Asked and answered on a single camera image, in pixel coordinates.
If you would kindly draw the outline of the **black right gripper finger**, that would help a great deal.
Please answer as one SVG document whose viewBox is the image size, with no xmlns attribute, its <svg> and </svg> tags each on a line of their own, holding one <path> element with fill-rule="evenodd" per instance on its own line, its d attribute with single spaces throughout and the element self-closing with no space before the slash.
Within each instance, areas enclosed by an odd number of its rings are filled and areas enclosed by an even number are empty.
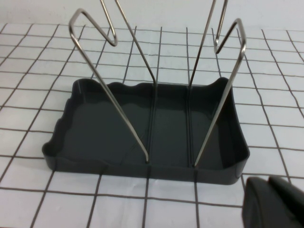
<svg viewBox="0 0 304 228">
<path fill-rule="evenodd" d="M 242 220 L 246 228 L 302 228 L 304 192 L 279 177 L 247 179 Z"/>
</svg>

